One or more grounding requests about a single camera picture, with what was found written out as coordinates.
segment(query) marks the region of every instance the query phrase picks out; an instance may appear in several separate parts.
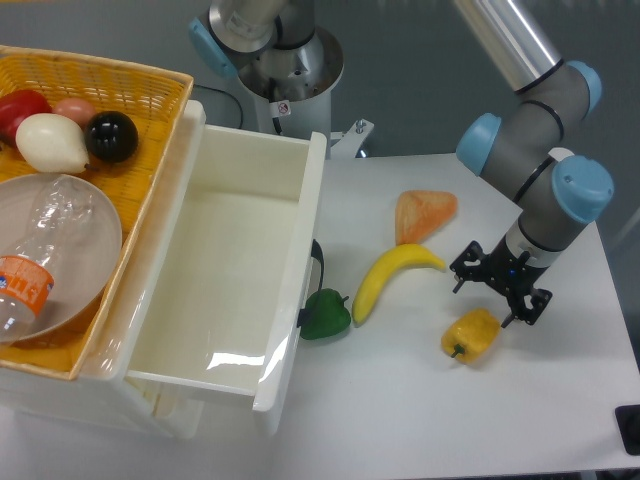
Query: plastic drawer unit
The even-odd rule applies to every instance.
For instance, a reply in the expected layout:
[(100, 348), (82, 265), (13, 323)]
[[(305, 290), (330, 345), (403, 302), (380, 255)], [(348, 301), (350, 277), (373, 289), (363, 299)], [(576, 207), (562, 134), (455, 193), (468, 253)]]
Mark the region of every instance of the plastic drawer unit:
[(75, 381), (0, 370), (17, 410), (188, 438), (204, 402), (276, 431), (326, 139), (205, 125), (187, 104), (97, 347)]

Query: toy food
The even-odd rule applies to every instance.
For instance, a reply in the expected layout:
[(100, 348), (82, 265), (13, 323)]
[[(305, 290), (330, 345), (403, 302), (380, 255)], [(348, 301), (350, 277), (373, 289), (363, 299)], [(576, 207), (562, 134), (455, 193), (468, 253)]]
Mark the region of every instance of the toy food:
[(309, 297), (304, 308), (311, 317), (300, 328), (300, 336), (305, 340), (331, 337), (349, 328), (351, 314), (344, 306), (349, 297), (330, 288), (318, 290)]
[(444, 333), (442, 348), (462, 363), (471, 363), (482, 355), (500, 333), (500, 322), (484, 308), (463, 315)]
[(65, 98), (53, 106), (53, 113), (70, 118), (84, 129), (97, 112), (93, 105), (82, 98)]
[(396, 204), (396, 245), (422, 242), (451, 220), (457, 209), (458, 199), (449, 192), (403, 192)]
[(362, 325), (373, 310), (378, 296), (391, 276), (407, 267), (432, 267), (444, 270), (444, 260), (422, 245), (398, 245), (383, 253), (369, 269), (353, 300), (353, 321)]
[(138, 148), (138, 130), (122, 112), (101, 112), (84, 129), (87, 149), (100, 160), (124, 162)]
[(15, 148), (18, 127), (36, 113), (51, 113), (51, 106), (35, 90), (16, 90), (0, 98), (0, 141)]
[(16, 132), (20, 154), (33, 168), (48, 173), (80, 173), (89, 162), (82, 129), (55, 113), (25, 118)]

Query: plastic vegetable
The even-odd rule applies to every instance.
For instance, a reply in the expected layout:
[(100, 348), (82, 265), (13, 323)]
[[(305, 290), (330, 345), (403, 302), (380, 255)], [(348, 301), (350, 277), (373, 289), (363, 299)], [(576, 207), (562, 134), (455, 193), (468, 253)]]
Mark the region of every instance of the plastic vegetable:
[(53, 106), (53, 113), (70, 118), (84, 129), (97, 112), (91, 103), (82, 98), (64, 98)]
[(82, 129), (55, 113), (38, 113), (24, 119), (16, 133), (20, 154), (39, 172), (80, 173), (89, 162)]
[(122, 112), (101, 112), (84, 129), (87, 149), (100, 160), (124, 162), (138, 148), (138, 130)]
[(35, 90), (16, 90), (0, 98), (0, 140), (15, 147), (18, 127), (36, 113), (51, 113), (51, 106)]
[(428, 248), (418, 244), (398, 245), (383, 253), (365, 275), (353, 300), (353, 321), (357, 326), (367, 319), (391, 276), (407, 267), (444, 270), (445, 263)]
[(342, 298), (340, 293), (330, 288), (311, 295), (305, 304), (311, 316), (300, 328), (300, 336), (305, 340), (316, 340), (337, 335), (349, 328), (351, 315), (344, 306), (348, 298)]
[(484, 308), (471, 310), (449, 327), (442, 336), (444, 351), (462, 363), (482, 355), (500, 333), (500, 322)]

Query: metal bracket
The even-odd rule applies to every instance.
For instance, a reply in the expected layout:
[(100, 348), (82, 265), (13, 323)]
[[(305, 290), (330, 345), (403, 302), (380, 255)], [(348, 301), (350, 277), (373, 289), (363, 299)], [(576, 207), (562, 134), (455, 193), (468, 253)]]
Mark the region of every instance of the metal bracket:
[(374, 124), (361, 118), (348, 132), (331, 132), (331, 158), (356, 158), (362, 154), (362, 145), (373, 132)]

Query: orange label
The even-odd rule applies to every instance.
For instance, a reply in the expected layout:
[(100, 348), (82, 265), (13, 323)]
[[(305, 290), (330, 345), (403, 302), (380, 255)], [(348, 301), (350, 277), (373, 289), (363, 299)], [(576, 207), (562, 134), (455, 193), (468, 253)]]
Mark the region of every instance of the orange label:
[(22, 257), (0, 257), (0, 292), (21, 301), (38, 315), (49, 292), (53, 277), (44, 267)]

